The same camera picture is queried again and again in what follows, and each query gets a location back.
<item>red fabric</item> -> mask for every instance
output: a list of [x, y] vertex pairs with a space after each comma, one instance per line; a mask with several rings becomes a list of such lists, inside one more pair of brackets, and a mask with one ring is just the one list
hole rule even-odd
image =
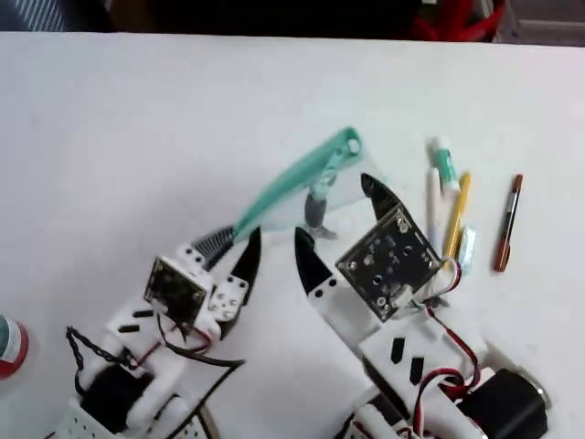
[[416, 17], [411, 35], [426, 41], [481, 41], [493, 37], [502, 16], [505, 0], [494, 0], [494, 12], [487, 18], [466, 27], [473, 7], [472, 0], [442, 0], [441, 11], [435, 25]]

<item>white marker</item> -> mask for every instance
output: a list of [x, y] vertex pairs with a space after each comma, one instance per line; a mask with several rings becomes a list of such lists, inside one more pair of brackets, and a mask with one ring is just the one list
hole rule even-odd
[[427, 179], [427, 215], [429, 242], [441, 258], [441, 181], [436, 167], [431, 168]]

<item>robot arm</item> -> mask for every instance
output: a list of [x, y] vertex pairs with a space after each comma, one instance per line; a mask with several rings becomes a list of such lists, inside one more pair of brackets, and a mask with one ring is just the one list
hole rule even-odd
[[[200, 397], [181, 385], [188, 358], [177, 352], [200, 359], [229, 334], [249, 301], [260, 259], [260, 229], [252, 232], [234, 268], [218, 284], [206, 270], [206, 258], [192, 245], [180, 247], [172, 258], [157, 258], [144, 296], [135, 297], [108, 322], [101, 346], [78, 337], [99, 356], [87, 367], [81, 362], [81, 394], [69, 403], [57, 438], [164, 439], [183, 423], [182, 433], [198, 428], [197, 420], [201, 426], [200, 413], [185, 422]], [[241, 364], [209, 361], [222, 367]], [[86, 420], [83, 428], [78, 419]]]
[[[340, 285], [306, 232], [295, 236], [309, 303], [362, 359], [378, 398], [394, 408], [387, 416], [372, 399], [358, 402], [337, 437], [541, 437], [551, 407], [543, 386], [474, 321], [411, 302], [421, 300], [441, 261], [387, 187], [367, 175], [361, 182], [378, 224], [336, 263], [351, 286]], [[399, 312], [408, 303], [420, 310]], [[482, 369], [493, 376], [480, 380]]]

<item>yellow pencil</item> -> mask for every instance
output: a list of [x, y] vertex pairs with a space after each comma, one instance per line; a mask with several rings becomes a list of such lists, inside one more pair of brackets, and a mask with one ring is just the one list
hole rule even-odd
[[449, 223], [449, 232], [445, 240], [443, 248], [443, 257], [455, 257], [457, 251], [457, 239], [459, 238], [459, 224], [461, 223], [461, 216], [467, 204], [467, 195], [469, 194], [469, 186], [472, 184], [472, 175], [470, 173], [463, 174], [459, 181], [461, 191], [455, 200], [453, 210], [451, 212], [451, 221]]

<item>circuit board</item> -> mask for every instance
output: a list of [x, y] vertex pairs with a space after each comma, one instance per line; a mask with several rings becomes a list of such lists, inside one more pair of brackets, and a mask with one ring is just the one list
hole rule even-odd
[[156, 258], [148, 279], [144, 299], [158, 301], [165, 314], [180, 327], [190, 329], [205, 300], [206, 291], [187, 274], [161, 258]]
[[336, 263], [382, 321], [388, 320], [441, 268], [441, 259], [402, 203]]

